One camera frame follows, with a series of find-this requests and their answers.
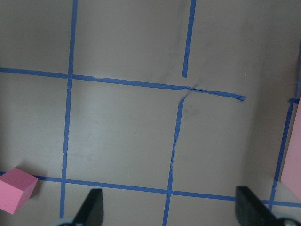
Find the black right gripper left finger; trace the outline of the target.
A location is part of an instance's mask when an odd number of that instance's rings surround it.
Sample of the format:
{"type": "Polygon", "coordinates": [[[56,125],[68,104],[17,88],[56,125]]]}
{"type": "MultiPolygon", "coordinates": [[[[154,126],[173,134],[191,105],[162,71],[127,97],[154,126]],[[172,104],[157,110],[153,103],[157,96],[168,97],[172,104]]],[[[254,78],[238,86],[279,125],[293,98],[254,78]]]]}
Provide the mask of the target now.
{"type": "Polygon", "coordinates": [[[91,189],[76,214],[74,226],[101,226],[104,218],[102,189],[91,189]]]}

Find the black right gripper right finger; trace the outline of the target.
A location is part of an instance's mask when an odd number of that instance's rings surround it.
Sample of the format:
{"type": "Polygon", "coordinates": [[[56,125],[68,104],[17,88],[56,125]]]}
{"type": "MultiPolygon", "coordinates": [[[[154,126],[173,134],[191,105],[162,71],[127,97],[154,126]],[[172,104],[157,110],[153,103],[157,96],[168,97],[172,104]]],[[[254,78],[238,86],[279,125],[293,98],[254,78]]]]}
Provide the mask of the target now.
{"type": "Polygon", "coordinates": [[[247,186],[237,186],[235,215],[241,226],[284,226],[247,186]]]}

